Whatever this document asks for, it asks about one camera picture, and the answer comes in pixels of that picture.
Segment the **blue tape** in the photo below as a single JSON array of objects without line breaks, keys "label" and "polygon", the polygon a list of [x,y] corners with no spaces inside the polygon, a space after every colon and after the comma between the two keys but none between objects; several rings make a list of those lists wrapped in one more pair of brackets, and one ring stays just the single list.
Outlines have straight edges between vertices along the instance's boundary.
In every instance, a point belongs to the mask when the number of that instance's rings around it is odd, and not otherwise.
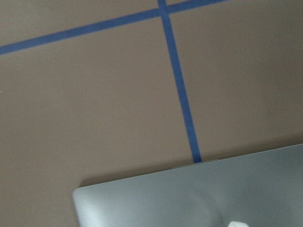
[{"label": "blue tape", "polygon": [[210,4],[218,3],[227,0],[189,0],[181,3],[167,6],[168,13],[177,13],[188,9],[193,9],[201,6],[207,6]]},{"label": "blue tape", "polygon": [[30,47],[39,46],[56,42],[63,39],[72,38],[79,35],[85,35],[105,29],[130,24],[137,21],[147,20],[160,15],[159,9],[151,9],[140,13],[131,14],[124,17],[118,17],[115,19],[94,23],[91,25],[81,26],[70,30],[53,33],[50,35],[44,35],[38,38],[28,39],[14,44],[9,44],[0,47],[0,55],[24,50]]},{"label": "blue tape", "polygon": [[171,21],[169,18],[169,14],[167,12],[167,6],[165,0],[158,0],[158,5],[160,9],[160,16],[163,23],[164,33],[166,37],[166,42],[168,46],[170,61],[172,65],[172,69],[175,76],[175,82],[177,86],[177,91],[179,95],[179,100],[181,103],[181,109],[183,113],[183,119],[185,122],[185,127],[187,130],[187,136],[189,140],[189,145],[191,149],[191,153],[193,156],[194,163],[202,162],[201,154],[199,151],[199,145],[196,137],[196,132],[194,128],[193,119],[191,116],[189,102],[187,98],[185,83],[182,75],[181,65],[179,62],[177,46],[174,38],[174,34],[172,31]]}]

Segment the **silver laptop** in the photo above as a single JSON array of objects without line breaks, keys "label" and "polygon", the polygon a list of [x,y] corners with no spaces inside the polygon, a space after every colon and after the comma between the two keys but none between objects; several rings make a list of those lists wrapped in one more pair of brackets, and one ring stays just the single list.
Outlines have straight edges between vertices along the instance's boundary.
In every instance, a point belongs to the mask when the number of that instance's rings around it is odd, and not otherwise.
[{"label": "silver laptop", "polygon": [[82,227],[303,226],[303,144],[78,188]]}]

